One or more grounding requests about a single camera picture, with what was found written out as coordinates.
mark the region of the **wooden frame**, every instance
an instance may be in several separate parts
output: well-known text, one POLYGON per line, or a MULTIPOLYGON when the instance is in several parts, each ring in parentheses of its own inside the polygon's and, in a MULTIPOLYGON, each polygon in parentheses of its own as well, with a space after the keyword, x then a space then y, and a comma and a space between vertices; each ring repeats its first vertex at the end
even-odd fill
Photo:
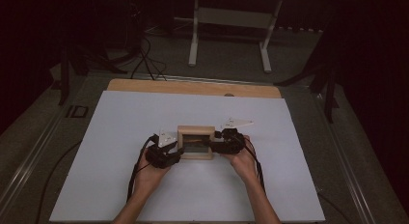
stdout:
POLYGON ((203 146, 203 141, 214 141, 214 131, 214 126, 178 126, 177 148, 185 148, 181 158, 212 159, 213 152, 209 146, 203 146))

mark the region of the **forearm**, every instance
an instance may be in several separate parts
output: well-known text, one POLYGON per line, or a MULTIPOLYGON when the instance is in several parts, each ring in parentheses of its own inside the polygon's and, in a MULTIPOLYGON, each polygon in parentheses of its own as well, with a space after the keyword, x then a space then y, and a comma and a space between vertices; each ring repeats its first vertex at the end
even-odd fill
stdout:
POLYGON ((258 180, 248 180, 245 182, 247 194, 253 209, 253 214, 258 224, 278 224, 281 223, 279 217, 268 201, 258 180))
POLYGON ((136 189, 112 223, 135 223, 150 194, 148 190, 136 189))

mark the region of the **white table surface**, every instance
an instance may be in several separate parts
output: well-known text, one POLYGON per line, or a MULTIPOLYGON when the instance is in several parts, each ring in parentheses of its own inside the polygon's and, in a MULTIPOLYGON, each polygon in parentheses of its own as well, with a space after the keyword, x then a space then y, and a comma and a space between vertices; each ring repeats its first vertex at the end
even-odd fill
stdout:
MULTIPOLYGON (((255 124, 251 137, 267 196, 283 222, 325 220, 294 125, 282 98, 231 98, 109 92, 101 96, 50 221, 111 221, 126 200, 139 151, 160 129, 255 124)), ((241 179, 226 159, 184 159, 150 197, 139 221, 254 221, 241 179)))

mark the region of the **person's right hand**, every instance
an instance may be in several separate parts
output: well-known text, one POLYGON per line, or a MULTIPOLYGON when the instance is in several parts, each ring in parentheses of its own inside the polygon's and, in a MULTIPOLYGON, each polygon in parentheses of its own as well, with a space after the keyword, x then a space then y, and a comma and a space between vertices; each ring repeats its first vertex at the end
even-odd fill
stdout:
MULTIPOLYGON (((253 152, 253 147, 250 144, 250 137, 244 136, 247 148, 253 152)), ((252 155, 244 148, 238 154, 220 154, 227 158, 238 176, 245 182, 257 180, 255 160, 252 155)))

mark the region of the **metal stand leg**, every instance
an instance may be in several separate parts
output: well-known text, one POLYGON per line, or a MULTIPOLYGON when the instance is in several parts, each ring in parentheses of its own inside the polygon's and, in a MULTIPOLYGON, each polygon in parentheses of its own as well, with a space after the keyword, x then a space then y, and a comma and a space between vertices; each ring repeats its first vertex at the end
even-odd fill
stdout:
POLYGON ((267 36, 264 39, 264 42, 259 43, 259 52, 261 54, 262 66, 264 68, 265 73, 271 73, 271 66, 270 66, 270 59, 268 58, 267 46, 270 42, 271 35, 274 31, 274 26, 276 25, 277 17, 280 12, 280 8, 283 4, 283 0, 279 0, 276 4, 276 9, 271 16, 271 22, 267 29, 267 36))
POLYGON ((195 0, 195 11, 193 12, 193 38, 192 44, 190 45, 190 55, 189 55, 189 67, 196 66, 196 58, 198 56, 198 19, 199 12, 199 0, 195 0))

